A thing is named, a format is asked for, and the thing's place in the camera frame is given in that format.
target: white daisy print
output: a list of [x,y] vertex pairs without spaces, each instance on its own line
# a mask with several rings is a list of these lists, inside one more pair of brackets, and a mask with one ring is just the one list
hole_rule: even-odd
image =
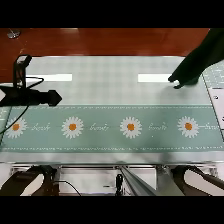
[[[7,126],[11,125],[17,118],[11,119]],[[17,138],[23,134],[23,131],[27,129],[25,119],[20,118],[11,128],[6,131],[8,138]]]
[[194,138],[194,136],[197,136],[197,134],[199,133],[199,127],[194,118],[186,116],[182,117],[181,119],[179,119],[177,127],[179,127],[178,130],[182,131],[182,135],[185,135],[185,137]]
[[123,135],[126,136],[126,138],[135,138],[136,136],[139,136],[141,134],[142,125],[138,119],[135,119],[134,117],[126,117],[123,119],[120,125],[121,129],[120,131],[123,132]]
[[69,117],[65,122],[63,122],[63,135],[65,135],[66,138],[75,138],[82,134],[81,131],[83,130],[83,126],[83,121],[78,117]]

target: wooden floor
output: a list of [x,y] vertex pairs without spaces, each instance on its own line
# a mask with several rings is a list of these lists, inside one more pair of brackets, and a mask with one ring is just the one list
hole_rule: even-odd
[[0,28],[0,82],[12,81],[19,54],[32,56],[135,55],[186,56],[208,28],[20,28],[9,39]]

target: metal leg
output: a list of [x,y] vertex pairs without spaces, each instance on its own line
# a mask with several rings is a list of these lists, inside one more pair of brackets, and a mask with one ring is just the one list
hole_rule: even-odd
[[175,184],[169,168],[156,166],[157,189],[163,196],[184,196],[180,188]]
[[120,171],[133,196],[160,196],[154,188],[128,170],[125,166],[120,167]]
[[8,32],[7,36],[8,36],[8,38],[13,39],[13,38],[18,37],[20,35],[20,33],[21,33],[21,31],[18,29],[12,30],[9,28],[9,32]]

